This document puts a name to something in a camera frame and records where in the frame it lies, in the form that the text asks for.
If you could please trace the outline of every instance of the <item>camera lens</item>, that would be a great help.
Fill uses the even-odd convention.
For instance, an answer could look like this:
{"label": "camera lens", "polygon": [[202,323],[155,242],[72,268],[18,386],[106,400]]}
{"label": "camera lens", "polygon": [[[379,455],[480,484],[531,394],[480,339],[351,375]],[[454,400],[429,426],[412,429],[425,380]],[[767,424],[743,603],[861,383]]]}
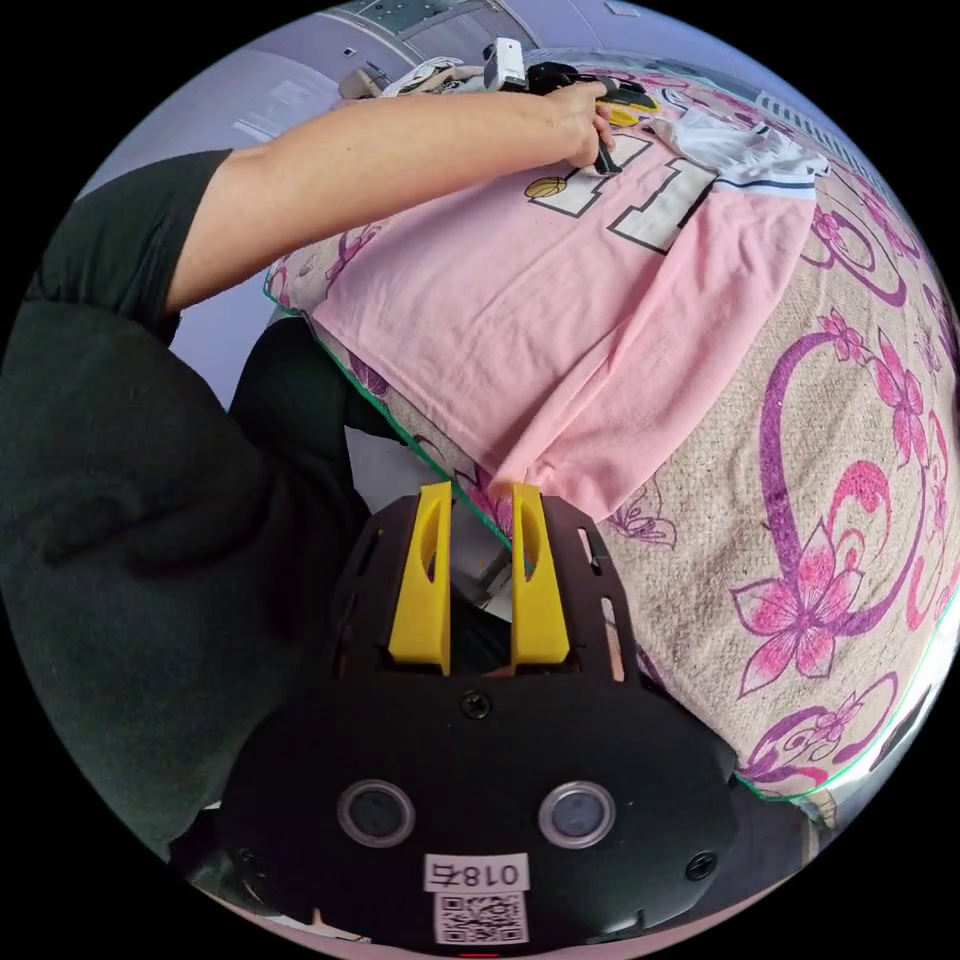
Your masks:
{"label": "camera lens", "polygon": [[540,831],[557,847],[581,850],[599,843],[613,826],[613,797],[595,783],[566,783],[540,806]]}
{"label": "camera lens", "polygon": [[337,819],[347,836],[365,847],[395,847],[413,830],[413,804],[392,783],[362,780],[340,797]]}

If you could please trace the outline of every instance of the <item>floral bedspread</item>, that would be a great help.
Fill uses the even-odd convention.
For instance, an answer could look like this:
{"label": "floral bedspread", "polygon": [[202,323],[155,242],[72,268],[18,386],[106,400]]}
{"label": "floral bedspread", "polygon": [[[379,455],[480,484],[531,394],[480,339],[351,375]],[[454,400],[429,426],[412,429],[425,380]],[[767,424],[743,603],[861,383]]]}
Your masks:
{"label": "floral bedspread", "polygon": [[[712,87],[615,75],[639,79],[665,113],[764,121],[823,152]],[[645,671],[734,747],[746,783],[805,806],[885,735],[960,580],[956,317],[891,202],[829,159],[794,277],[737,376],[601,525]],[[284,258],[268,294],[311,316],[377,232]],[[488,494],[490,477],[311,322],[508,539],[510,505]]]}

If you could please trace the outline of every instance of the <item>hand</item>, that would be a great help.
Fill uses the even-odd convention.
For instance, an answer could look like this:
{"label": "hand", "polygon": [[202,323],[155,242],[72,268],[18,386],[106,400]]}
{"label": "hand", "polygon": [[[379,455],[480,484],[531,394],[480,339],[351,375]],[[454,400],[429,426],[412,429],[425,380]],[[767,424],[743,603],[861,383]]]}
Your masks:
{"label": "hand", "polygon": [[593,81],[561,87],[543,98],[559,113],[561,122],[570,126],[575,146],[567,159],[575,167],[589,167],[596,162],[601,140],[613,149],[613,108],[608,103],[597,103],[606,92],[602,83]]}

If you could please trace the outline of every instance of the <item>black handle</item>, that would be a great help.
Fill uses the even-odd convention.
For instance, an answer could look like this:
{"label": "black handle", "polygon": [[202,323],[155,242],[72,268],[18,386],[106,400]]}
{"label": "black handle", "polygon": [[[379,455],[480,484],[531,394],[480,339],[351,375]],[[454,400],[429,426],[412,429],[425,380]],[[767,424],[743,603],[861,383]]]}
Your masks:
{"label": "black handle", "polygon": [[600,150],[597,153],[597,161],[594,163],[593,169],[596,170],[601,177],[612,177],[615,173],[623,173],[623,167],[617,166],[617,164],[613,162],[613,157],[610,156],[610,150],[602,140],[600,141]]}

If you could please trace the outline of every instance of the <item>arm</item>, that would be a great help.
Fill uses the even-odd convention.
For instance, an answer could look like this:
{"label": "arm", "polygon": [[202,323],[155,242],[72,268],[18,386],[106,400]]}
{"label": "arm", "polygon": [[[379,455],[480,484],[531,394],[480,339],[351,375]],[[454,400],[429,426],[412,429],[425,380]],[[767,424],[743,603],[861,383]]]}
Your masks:
{"label": "arm", "polygon": [[210,182],[174,272],[170,313],[277,257],[475,183],[597,153],[602,84],[373,100],[234,152]]}

